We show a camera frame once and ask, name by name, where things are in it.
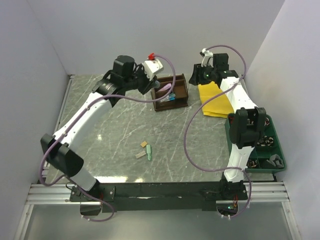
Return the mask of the brown wooden desk organizer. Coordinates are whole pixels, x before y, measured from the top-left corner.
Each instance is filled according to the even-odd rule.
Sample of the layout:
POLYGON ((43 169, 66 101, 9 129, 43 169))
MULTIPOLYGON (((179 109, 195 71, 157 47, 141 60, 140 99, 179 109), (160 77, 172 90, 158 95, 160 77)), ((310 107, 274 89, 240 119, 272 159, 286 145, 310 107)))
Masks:
MULTIPOLYGON (((163 97, 171 88, 173 83, 172 76, 161 77, 158 79, 160 85, 151 90, 151 98, 159 99, 163 97)), ((188 88, 184 74, 176 75, 175 84, 172 92, 160 101, 154 102, 153 107, 156 112, 183 108, 188 106, 188 88)))

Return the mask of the pink eraser stick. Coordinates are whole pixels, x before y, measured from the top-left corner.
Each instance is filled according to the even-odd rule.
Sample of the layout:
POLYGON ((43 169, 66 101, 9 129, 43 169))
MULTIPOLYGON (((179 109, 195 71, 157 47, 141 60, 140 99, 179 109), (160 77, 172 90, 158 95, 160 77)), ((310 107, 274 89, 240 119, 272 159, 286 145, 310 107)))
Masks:
POLYGON ((165 85, 164 87, 162 87, 162 88, 159 90, 159 92, 167 91, 167 90, 169 90, 171 87, 172 87, 171 84, 167 84, 167 85, 165 85))

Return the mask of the blue cap white marker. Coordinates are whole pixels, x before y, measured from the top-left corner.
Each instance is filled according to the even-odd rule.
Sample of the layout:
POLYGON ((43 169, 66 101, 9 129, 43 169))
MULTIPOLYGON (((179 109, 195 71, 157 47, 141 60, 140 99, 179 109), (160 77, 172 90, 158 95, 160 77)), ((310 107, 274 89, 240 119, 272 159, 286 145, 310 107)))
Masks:
POLYGON ((173 101, 175 100, 176 95, 174 93, 171 93, 169 95, 167 95, 165 98, 162 98, 159 102, 163 103, 163 102, 169 102, 169 101, 173 101))

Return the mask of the tan square eraser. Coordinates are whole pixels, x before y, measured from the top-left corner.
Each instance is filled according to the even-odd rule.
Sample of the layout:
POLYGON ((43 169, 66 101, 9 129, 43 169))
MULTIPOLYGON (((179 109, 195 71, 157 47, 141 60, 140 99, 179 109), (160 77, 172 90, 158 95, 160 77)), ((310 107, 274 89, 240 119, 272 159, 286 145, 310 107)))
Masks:
POLYGON ((146 141, 142 142, 140 145, 142 148, 144 148, 148 143, 146 141))

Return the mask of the beige rectangular eraser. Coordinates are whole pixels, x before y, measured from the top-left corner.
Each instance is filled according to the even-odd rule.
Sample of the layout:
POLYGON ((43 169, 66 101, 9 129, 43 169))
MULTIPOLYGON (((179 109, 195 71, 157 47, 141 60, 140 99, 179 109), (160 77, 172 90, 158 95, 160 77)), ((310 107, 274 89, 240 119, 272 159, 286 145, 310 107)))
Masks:
POLYGON ((145 151, 139 152, 135 155, 136 159, 142 158, 145 156, 147 153, 145 151))

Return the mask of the blue glue bottle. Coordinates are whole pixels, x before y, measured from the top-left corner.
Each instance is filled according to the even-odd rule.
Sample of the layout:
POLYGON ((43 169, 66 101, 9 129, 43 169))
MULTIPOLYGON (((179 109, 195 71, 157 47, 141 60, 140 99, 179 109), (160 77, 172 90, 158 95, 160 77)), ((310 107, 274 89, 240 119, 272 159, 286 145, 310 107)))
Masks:
POLYGON ((160 82, 156 80, 156 81, 153 83, 153 88, 158 89, 159 87, 160 87, 160 82))

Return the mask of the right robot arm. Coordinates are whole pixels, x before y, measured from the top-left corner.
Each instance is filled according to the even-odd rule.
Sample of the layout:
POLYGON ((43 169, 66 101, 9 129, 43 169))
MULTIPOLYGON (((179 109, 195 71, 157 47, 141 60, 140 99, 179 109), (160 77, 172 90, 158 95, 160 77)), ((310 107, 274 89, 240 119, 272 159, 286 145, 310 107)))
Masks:
POLYGON ((204 48, 200 55, 202 62, 193 66, 189 83, 194 86, 215 83, 234 111, 228 132, 231 153, 227 169, 223 171, 227 182, 219 187, 220 196, 231 199, 237 193, 233 183, 244 179, 243 170, 249 156, 263 136, 267 114, 250 99, 237 72, 229 69, 228 54, 212 53, 204 48))

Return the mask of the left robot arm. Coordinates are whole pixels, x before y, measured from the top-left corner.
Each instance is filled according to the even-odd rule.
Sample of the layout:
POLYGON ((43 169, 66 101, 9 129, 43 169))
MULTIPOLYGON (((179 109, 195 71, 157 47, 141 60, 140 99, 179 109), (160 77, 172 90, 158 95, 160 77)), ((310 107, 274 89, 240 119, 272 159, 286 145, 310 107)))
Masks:
POLYGON ((44 160, 82 188, 88 201, 100 195, 98 180, 76 154, 83 138, 105 113, 111 110, 127 91, 146 94, 157 83, 156 75, 163 70, 159 59, 150 57, 141 64, 128 55, 118 56, 113 67, 93 87, 85 103, 74 116, 53 135, 45 134, 40 142, 44 160))

